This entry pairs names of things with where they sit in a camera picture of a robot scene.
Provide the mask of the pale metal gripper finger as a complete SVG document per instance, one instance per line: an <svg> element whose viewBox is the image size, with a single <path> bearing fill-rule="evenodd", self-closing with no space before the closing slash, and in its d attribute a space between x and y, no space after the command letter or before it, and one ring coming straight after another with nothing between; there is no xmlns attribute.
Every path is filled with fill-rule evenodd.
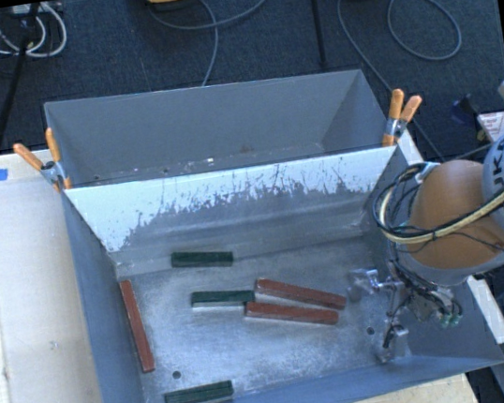
<svg viewBox="0 0 504 403"><path fill-rule="evenodd" d="M353 302L359 302L363 297L380 292L378 280L378 270L374 269L356 269L348 274L348 299Z"/></svg>
<svg viewBox="0 0 504 403"><path fill-rule="evenodd" d="M391 325L377 346L378 361L387 364L408 355L409 330L400 324Z"/></svg>

